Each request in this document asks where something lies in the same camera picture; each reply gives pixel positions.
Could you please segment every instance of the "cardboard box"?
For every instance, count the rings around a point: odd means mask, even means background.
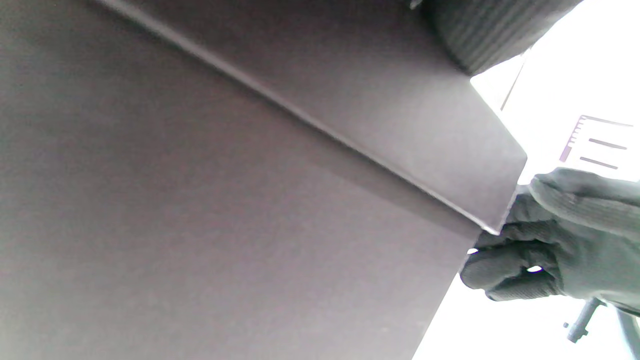
[[[524,153],[394,2],[5,3],[5,359],[410,359],[501,226]]]

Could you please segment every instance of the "finger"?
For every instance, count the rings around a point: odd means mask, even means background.
[[[460,271],[462,282],[472,289],[492,289],[518,277],[533,266],[556,274],[557,261],[548,245],[538,241],[514,241],[502,247],[469,255]]]
[[[591,172],[569,168],[557,168],[549,174],[538,174],[534,179],[562,193],[640,206],[640,183],[607,179]]]
[[[513,205],[511,205],[509,215],[505,221],[506,224],[549,221],[553,219],[553,214],[536,202],[528,186],[521,188],[519,192],[513,201]]]
[[[546,271],[523,272],[520,276],[506,279],[496,287],[486,290],[486,296],[494,301],[536,299],[551,295],[562,295],[559,281]]]
[[[499,235],[491,235],[483,231],[476,242],[476,249],[505,245],[511,241],[532,241],[538,240],[544,243],[552,243],[553,221],[549,222],[519,222],[507,224],[502,227]]]

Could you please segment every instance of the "printed marking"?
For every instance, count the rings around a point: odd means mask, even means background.
[[[585,158],[584,156],[581,156],[581,157],[580,157],[580,160],[582,160],[582,161],[586,161],[586,162],[588,162],[588,163],[592,163],[592,164],[600,165],[600,166],[602,166],[602,167],[612,168],[613,170],[617,170],[617,169],[618,169],[618,167],[617,167],[617,166],[610,165],[610,164],[607,164],[607,163],[603,163],[603,162],[598,161],[598,160]]]
[[[613,149],[627,150],[626,146],[616,145],[614,143],[604,142],[602,140],[597,140],[597,139],[594,139],[594,138],[590,138],[589,141],[593,142],[593,143],[597,143],[598,145],[604,145],[604,146],[612,147]]]
[[[600,119],[600,118],[597,118],[597,117],[592,117],[592,116],[587,116],[587,115],[581,115],[580,119],[599,121],[599,122],[604,122],[605,124],[612,124],[612,125],[618,125],[618,126],[633,127],[633,125],[631,125],[631,124],[624,124],[622,122],[605,120],[605,119]]]

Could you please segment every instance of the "glove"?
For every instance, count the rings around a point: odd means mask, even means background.
[[[496,301],[596,297],[640,313],[640,184],[556,169],[518,189],[460,272]]]

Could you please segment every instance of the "box flap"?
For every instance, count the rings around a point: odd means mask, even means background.
[[[525,153],[420,19],[400,4],[98,1],[483,229],[501,228]]]

